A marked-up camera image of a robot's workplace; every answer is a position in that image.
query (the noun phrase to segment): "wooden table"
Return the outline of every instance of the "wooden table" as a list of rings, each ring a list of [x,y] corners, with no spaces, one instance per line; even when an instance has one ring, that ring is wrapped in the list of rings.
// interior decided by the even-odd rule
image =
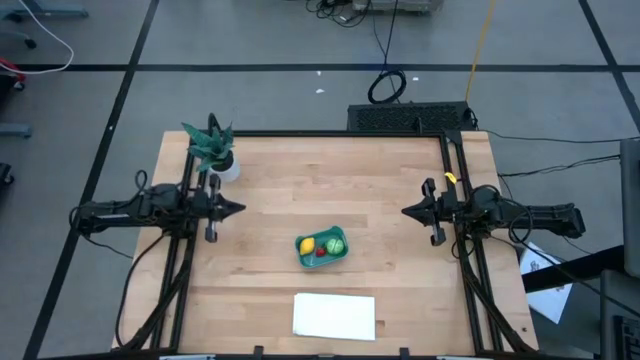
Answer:
[[[498,186],[486,133],[464,133],[463,139],[472,184]],[[185,133],[165,133],[154,184],[180,181],[187,144]],[[216,244],[204,240],[204,221],[200,226],[181,352],[247,354],[263,345],[268,354],[397,355],[400,347],[409,347],[412,355],[473,354],[460,267],[450,253],[451,226],[443,224],[447,243],[432,247],[430,228],[400,213],[421,200],[427,177],[436,179],[438,191],[445,189],[437,140],[239,137],[234,152],[241,176],[224,184],[222,193],[247,209],[218,226]],[[345,230],[349,255],[304,270],[294,239],[332,225]],[[143,229],[137,253],[158,235],[158,229]],[[498,241],[485,244],[495,301],[537,348],[516,254]],[[131,279],[124,339],[157,303],[168,245],[163,241],[146,255]],[[298,292],[374,296],[376,341],[294,336]],[[170,310],[167,329],[172,317]]]

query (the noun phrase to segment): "white sheet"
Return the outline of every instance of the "white sheet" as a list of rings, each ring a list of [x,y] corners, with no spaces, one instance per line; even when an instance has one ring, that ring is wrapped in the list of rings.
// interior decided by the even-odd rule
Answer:
[[[335,339],[376,339],[375,299],[368,296],[296,294],[293,333]]]
[[[543,250],[535,246],[532,242],[529,242],[529,246],[540,251],[544,256],[553,260],[554,263],[560,263],[553,256],[545,254]],[[551,263],[529,249],[526,249],[520,258],[520,273],[523,275],[549,266],[551,266]],[[560,322],[560,318],[562,317],[562,312],[564,311],[564,306],[567,304],[570,292],[571,284],[553,289],[536,291],[534,293],[527,294],[527,302],[535,311],[557,324]]]

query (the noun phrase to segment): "gray floor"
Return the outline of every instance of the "gray floor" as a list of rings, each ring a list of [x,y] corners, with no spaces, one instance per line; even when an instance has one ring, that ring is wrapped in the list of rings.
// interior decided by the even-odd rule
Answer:
[[[86,0],[87,19],[45,24],[76,50],[77,64],[126,64],[149,0]],[[640,63],[633,0],[590,1],[621,64]],[[401,15],[390,62],[468,64],[488,1],[445,1],[435,16]],[[161,0],[141,64],[378,63],[371,19],[342,29],[304,10],[304,1]],[[379,15],[380,34],[390,17]],[[32,22],[0,23],[39,42],[27,51],[0,39],[16,63],[61,63],[64,49]],[[483,49],[484,64],[605,64],[577,1],[499,1]],[[376,72],[138,72],[104,164],[96,200],[126,198],[133,175],[153,171],[162,133],[188,121],[204,126],[213,111],[236,129],[344,129],[349,104],[367,103]],[[640,74],[624,75],[640,94]],[[123,73],[65,72],[28,79],[0,120],[34,126],[29,140],[0,139],[0,161],[16,183],[0,203],[0,358],[22,357],[68,232],[67,213],[80,199]],[[407,72],[403,101],[464,98],[468,73]],[[380,93],[390,89],[381,88]],[[638,135],[615,81],[607,73],[478,73],[470,105],[482,128],[504,134],[601,139]],[[523,143],[492,138],[501,172],[517,172],[614,154],[615,145]],[[619,167],[615,162],[509,180],[517,200],[575,202],[587,234],[577,243],[597,251],[621,243]],[[132,253],[136,231],[96,240]],[[562,240],[533,241],[566,259],[581,256]],[[128,261],[80,242],[40,356],[106,351]],[[544,349],[581,354],[538,336]]]

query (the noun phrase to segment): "white pot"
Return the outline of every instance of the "white pot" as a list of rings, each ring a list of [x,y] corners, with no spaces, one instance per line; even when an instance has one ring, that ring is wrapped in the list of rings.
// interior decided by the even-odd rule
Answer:
[[[209,175],[216,174],[220,177],[222,182],[232,182],[240,176],[240,164],[238,163],[238,159],[233,159],[233,163],[231,163],[231,167],[225,171],[217,171],[213,168],[209,168]]]

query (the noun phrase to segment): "yellow cable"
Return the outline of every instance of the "yellow cable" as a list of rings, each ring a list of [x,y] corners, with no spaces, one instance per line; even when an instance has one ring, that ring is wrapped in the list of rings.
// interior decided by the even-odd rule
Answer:
[[[469,82],[467,83],[467,92],[464,96],[464,101],[469,102],[469,94],[471,93],[471,83],[473,82],[473,76],[476,73],[476,64],[478,63],[478,59],[480,58],[480,50],[484,46],[484,38],[487,35],[487,30],[489,29],[489,24],[491,23],[491,17],[493,16],[493,9],[496,7],[496,0],[491,0],[489,3],[489,13],[487,14],[487,18],[484,21],[484,25],[482,25],[482,32],[480,33],[480,40],[478,41],[478,48],[476,49],[476,55],[473,57],[473,65],[471,65],[471,74],[469,75]]]

